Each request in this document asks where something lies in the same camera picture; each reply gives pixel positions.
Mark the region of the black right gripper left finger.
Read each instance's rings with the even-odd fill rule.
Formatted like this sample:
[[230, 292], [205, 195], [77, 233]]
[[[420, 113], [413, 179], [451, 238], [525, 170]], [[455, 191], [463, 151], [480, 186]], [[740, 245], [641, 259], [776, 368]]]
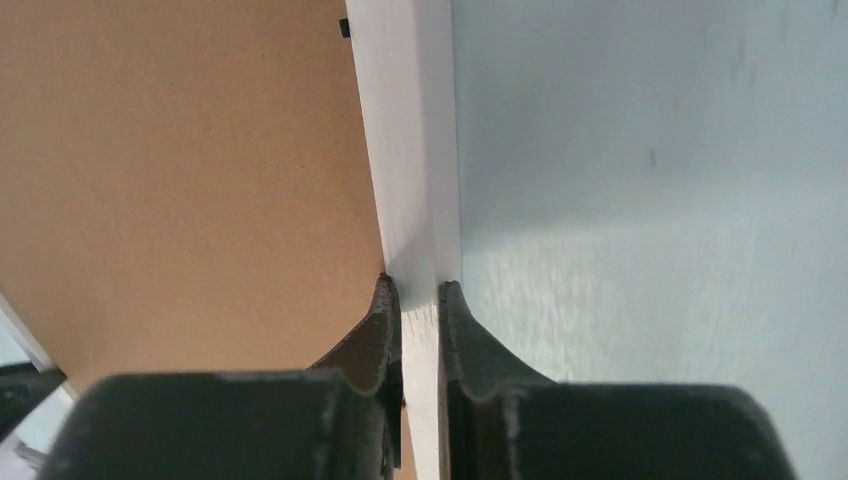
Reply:
[[122, 374], [75, 404], [43, 479], [390, 479], [401, 464], [400, 308], [303, 370]]

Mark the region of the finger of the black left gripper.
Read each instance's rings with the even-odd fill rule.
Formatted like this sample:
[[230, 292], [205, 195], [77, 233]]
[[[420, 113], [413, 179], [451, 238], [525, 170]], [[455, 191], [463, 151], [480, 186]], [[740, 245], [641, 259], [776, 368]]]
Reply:
[[40, 371], [32, 363], [1, 367], [1, 440], [67, 379], [56, 367]]

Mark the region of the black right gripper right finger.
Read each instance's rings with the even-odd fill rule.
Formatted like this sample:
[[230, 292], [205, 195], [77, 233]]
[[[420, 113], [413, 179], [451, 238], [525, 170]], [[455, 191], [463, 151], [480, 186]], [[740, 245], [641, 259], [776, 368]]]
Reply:
[[448, 471], [454, 479], [792, 479], [769, 415], [710, 384], [557, 382], [439, 289]]

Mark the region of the brown backing board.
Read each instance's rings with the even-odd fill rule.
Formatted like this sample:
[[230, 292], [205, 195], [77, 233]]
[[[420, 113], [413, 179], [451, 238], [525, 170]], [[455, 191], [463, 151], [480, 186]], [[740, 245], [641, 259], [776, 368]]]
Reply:
[[385, 269], [344, 1], [5, 1], [1, 296], [83, 396], [300, 370]]

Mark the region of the white picture frame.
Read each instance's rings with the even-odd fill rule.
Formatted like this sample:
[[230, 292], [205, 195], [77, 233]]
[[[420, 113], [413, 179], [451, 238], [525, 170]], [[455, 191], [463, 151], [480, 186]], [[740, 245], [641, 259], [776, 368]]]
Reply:
[[[438, 280], [430, 224], [421, 5], [417, 1], [344, 2], [353, 24], [342, 33], [353, 48], [385, 262], [379, 276], [392, 279], [399, 299], [401, 444], [405, 449], [401, 474], [446, 479], [450, 474], [437, 388]], [[2, 296], [1, 311], [22, 327], [34, 354], [52, 362], [3, 306]]]

